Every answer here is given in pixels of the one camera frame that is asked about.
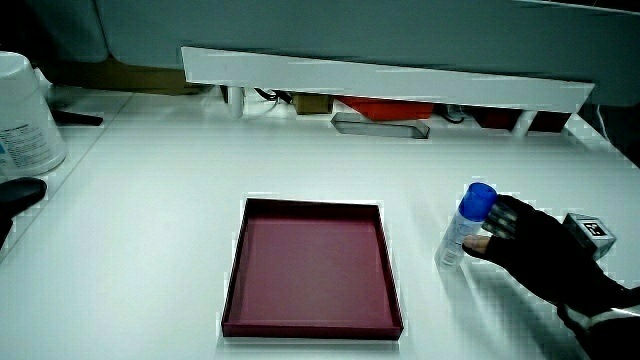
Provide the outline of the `person's right hand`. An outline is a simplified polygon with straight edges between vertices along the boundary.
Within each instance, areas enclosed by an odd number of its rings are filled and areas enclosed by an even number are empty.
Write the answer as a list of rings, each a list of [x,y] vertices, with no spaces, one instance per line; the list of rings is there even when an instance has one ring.
[[[490,237],[467,236],[468,255],[504,268],[536,296],[593,316],[639,303],[639,290],[609,278],[571,232],[552,216],[499,195],[485,224]]]

